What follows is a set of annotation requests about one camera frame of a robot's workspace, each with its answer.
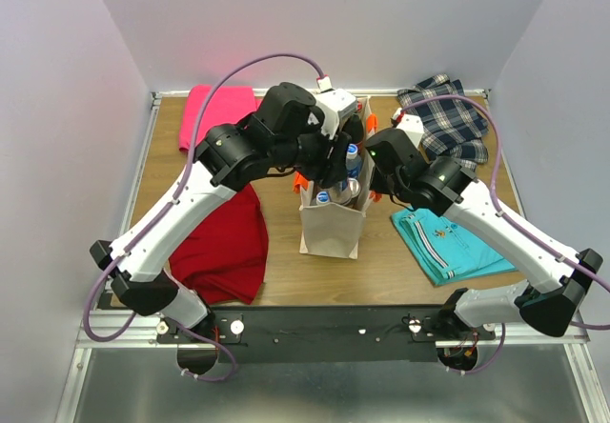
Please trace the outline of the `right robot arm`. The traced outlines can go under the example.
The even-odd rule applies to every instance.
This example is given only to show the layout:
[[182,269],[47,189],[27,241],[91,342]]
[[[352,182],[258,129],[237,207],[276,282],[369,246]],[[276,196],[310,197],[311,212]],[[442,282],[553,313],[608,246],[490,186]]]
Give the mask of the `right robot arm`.
[[519,321],[547,336],[564,336],[600,271],[599,253],[552,239],[493,198],[487,185],[456,159],[426,162],[399,128],[374,134],[365,149],[376,167],[376,187],[465,228],[525,277],[510,286],[456,292],[447,302],[449,309],[438,316],[445,336],[458,339],[487,323]]

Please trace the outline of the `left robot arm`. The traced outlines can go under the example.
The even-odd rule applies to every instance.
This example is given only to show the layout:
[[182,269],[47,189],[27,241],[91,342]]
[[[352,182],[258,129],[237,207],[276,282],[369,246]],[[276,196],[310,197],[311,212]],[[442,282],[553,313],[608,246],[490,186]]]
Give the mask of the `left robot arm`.
[[296,170],[322,187],[345,178],[350,137],[341,128],[356,109],[356,98],[343,89],[311,94],[282,82],[237,123],[210,128],[174,186],[138,223],[91,245],[118,299],[139,315],[170,318],[192,342],[204,340],[211,311],[164,271],[169,257],[206,217],[270,170]]

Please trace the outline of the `cola bottle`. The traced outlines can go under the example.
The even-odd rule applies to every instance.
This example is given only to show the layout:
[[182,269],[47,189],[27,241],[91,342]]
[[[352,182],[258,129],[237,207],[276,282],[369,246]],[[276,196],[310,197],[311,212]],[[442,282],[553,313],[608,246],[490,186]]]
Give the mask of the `cola bottle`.
[[347,119],[343,125],[342,131],[350,136],[352,144],[359,148],[361,147],[365,138],[365,127],[357,113],[354,113]]

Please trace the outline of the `clear water bottle blue label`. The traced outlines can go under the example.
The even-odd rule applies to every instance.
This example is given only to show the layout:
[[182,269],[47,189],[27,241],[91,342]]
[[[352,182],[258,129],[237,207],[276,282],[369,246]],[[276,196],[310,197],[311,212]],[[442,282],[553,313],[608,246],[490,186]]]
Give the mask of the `clear water bottle blue label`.
[[358,179],[362,169],[362,158],[356,144],[350,144],[346,152],[346,170],[349,178]]

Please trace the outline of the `black can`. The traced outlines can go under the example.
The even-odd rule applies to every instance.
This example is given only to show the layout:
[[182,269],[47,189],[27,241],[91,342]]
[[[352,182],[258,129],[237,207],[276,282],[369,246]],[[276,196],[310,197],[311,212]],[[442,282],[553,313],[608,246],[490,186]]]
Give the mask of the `black can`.
[[349,194],[350,194],[348,204],[354,205],[354,203],[357,202],[357,199],[361,192],[361,186],[360,186],[359,181],[356,178],[350,177],[348,179],[348,189],[349,189]]

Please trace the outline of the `silver can red tab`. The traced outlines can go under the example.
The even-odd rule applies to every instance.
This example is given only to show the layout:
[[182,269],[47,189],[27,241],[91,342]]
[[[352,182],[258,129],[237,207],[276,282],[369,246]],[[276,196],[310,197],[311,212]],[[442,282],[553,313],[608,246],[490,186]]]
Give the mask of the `silver can red tab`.
[[350,179],[346,178],[332,185],[328,189],[330,200],[339,205],[347,205],[353,198]]

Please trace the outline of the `beige canvas tote bag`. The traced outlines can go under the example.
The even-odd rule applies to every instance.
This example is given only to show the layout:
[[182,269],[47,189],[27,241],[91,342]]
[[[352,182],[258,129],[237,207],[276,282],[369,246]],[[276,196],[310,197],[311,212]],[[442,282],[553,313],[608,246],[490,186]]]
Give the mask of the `beige canvas tote bag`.
[[357,179],[361,186],[360,195],[354,205],[339,205],[331,201],[328,205],[317,206],[315,196],[329,188],[308,181],[301,175],[295,177],[294,191],[300,196],[300,251],[304,254],[350,259],[358,256],[358,241],[363,232],[366,211],[376,199],[370,189],[374,165],[364,144],[376,133],[377,121],[371,112],[369,99],[356,99],[355,113],[360,116],[365,127],[365,138],[358,148],[362,158],[362,169]]

